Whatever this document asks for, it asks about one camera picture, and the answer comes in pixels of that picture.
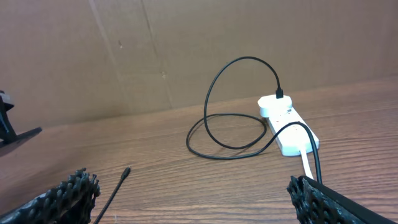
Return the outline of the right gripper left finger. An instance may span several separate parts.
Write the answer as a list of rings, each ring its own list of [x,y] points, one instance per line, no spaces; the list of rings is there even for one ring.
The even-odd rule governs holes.
[[[89,223],[100,196],[97,175],[85,168],[33,200],[1,215],[1,224]]]

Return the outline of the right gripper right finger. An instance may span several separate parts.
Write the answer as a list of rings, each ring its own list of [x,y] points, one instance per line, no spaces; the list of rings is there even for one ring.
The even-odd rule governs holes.
[[[300,223],[396,224],[304,175],[292,176],[287,191]]]

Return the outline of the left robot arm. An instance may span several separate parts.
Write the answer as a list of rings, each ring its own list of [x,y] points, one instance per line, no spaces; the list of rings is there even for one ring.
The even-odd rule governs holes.
[[[7,112],[13,109],[11,97],[1,90],[1,149],[16,149],[38,135],[42,128],[38,127],[22,134],[16,134]]]

